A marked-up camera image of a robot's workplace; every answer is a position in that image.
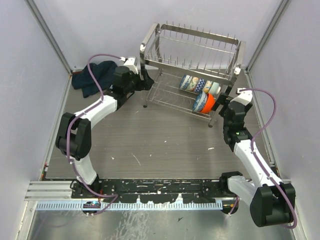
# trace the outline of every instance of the stainless steel dish rack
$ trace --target stainless steel dish rack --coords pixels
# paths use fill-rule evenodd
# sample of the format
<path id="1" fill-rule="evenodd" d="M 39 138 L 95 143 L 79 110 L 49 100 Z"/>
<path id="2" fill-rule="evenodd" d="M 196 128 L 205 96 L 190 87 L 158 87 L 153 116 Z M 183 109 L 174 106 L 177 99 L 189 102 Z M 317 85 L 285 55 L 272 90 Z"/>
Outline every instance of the stainless steel dish rack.
<path id="1" fill-rule="evenodd" d="M 163 105 L 205 119 L 211 127 L 217 111 L 192 111 L 197 94 L 179 89 L 180 81 L 190 75 L 219 83 L 221 91 L 229 93 L 240 74 L 245 47 L 244 41 L 229 35 L 154 23 L 140 46 L 141 69 L 146 65 L 158 68 L 155 83 L 144 96 L 144 107 L 148 101 Z"/>

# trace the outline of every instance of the rack leg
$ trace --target rack leg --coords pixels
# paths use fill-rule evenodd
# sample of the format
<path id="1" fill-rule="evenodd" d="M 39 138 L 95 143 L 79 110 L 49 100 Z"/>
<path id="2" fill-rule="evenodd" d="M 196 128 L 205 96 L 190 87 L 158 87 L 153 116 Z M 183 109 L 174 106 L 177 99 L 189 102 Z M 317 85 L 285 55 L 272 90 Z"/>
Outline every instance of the rack leg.
<path id="1" fill-rule="evenodd" d="M 216 111 L 211 112 L 211 120 L 208 125 L 209 128 L 212 128 L 214 126 L 213 124 L 217 121 L 217 118 L 219 116 L 219 112 L 221 111 L 222 107 L 223 107 L 222 105 L 219 105 Z"/>
<path id="2" fill-rule="evenodd" d="M 147 102 L 147 97 L 149 91 L 142 91 L 143 92 L 143 107 L 146 108 L 148 107 L 148 102 Z"/>
<path id="3" fill-rule="evenodd" d="M 159 49 L 159 45 L 160 45 L 160 26 L 157 26 L 155 28 L 155 31 L 154 31 L 154 34 L 155 34 L 155 37 L 156 37 L 156 41 L 155 41 L 155 45 L 154 45 L 154 48 L 155 48 L 155 51 L 156 51 L 156 55 L 159 59 L 159 61 L 162 63 L 162 59 L 161 59 L 161 54 L 160 54 L 160 49 Z"/>

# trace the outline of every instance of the white cable tray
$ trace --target white cable tray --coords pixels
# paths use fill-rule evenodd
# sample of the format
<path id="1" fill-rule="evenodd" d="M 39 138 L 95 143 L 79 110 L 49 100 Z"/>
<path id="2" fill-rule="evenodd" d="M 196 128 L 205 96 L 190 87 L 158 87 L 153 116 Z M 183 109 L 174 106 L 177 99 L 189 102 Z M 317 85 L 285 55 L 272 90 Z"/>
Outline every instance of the white cable tray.
<path id="1" fill-rule="evenodd" d="M 36 205 L 38 211 L 99 211 L 107 206 L 108 203 L 102 202 L 101 208 L 89 209 L 82 208 L 83 204 L 89 200 L 75 201 L 39 201 Z M 182 200 L 177 200 L 173 203 L 113 203 L 106 211 L 148 211 L 148 210 L 222 210 L 222 200 L 216 200 L 214 203 L 188 203 L 185 204 Z"/>

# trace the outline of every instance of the towel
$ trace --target towel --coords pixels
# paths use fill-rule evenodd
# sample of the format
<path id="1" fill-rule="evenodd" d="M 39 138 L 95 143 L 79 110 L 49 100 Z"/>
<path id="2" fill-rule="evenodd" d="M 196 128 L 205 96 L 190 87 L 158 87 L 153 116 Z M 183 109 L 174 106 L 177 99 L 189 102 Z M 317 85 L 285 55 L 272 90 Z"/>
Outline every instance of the towel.
<path id="1" fill-rule="evenodd" d="M 114 81 L 114 72 L 117 64 L 114 61 L 103 61 L 99 64 L 90 63 L 90 68 L 98 81 L 102 90 L 109 89 Z M 71 84 L 74 89 L 82 89 L 82 95 L 87 98 L 99 92 L 97 85 L 92 79 L 88 66 L 79 72 L 72 75 Z"/>

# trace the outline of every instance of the white robotic arm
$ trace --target white robotic arm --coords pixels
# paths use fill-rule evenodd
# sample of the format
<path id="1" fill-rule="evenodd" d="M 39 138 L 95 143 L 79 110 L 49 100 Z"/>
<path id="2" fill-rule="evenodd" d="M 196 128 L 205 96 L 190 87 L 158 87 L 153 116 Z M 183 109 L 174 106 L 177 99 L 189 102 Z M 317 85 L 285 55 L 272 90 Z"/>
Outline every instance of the white robotic arm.
<path id="1" fill-rule="evenodd" d="M 97 100 L 95 103 L 91 104 L 87 108 L 83 109 L 82 111 L 76 112 L 74 115 L 78 116 L 82 112 L 84 112 L 87 109 L 92 108 L 92 106 L 96 105 L 98 102 L 101 102 L 101 99 Z M 117 110 L 117 100 L 114 99 L 112 96 L 105 95 L 103 98 L 102 103 L 100 103 L 97 107 L 80 117 L 81 119 L 88 119 L 91 122 L 91 129 L 94 128 L 94 126 L 100 122 L 103 118 L 108 116 L 109 114 L 112 114 Z M 90 160 L 89 153 L 80 160 L 76 160 L 74 157 L 70 157 L 73 159 L 74 166 L 79 173 L 79 175 L 82 177 L 82 179 L 85 181 L 87 185 L 91 185 L 94 180 L 97 177 L 97 173 L 92 167 L 92 163 Z"/>
<path id="2" fill-rule="evenodd" d="M 118 110 L 135 91 L 149 90 L 154 81 L 145 74 L 146 79 L 141 80 L 135 57 L 124 58 L 123 66 L 118 66 L 114 72 L 114 81 L 111 91 L 106 91 L 103 99 L 99 99 L 87 108 L 76 112 L 66 112 L 60 122 L 55 145 L 64 155 L 67 155 L 67 129 L 70 122 L 80 116 L 72 126 L 76 133 L 70 136 L 70 159 L 79 174 L 77 180 L 82 180 L 94 191 L 99 190 L 99 176 L 94 170 L 89 151 L 91 149 L 91 130 L 107 115 Z"/>
<path id="3" fill-rule="evenodd" d="M 243 91 L 231 100 L 223 93 L 219 98 L 217 103 L 223 105 L 219 114 L 223 117 L 224 141 L 242 161 L 252 179 L 248 182 L 240 172 L 226 172 L 220 177 L 220 188 L 223 192 L 236 194 L 249 206 L 251 217 L 258 227 L 292 222 L 292 211 L 279 188 L 294 207 L 294 187 L 283 183 L 270 169 L 255 143 L 252 149 L 252 136 L 244 127 L 245 116 L 252 107 L 252 91 Z"/>

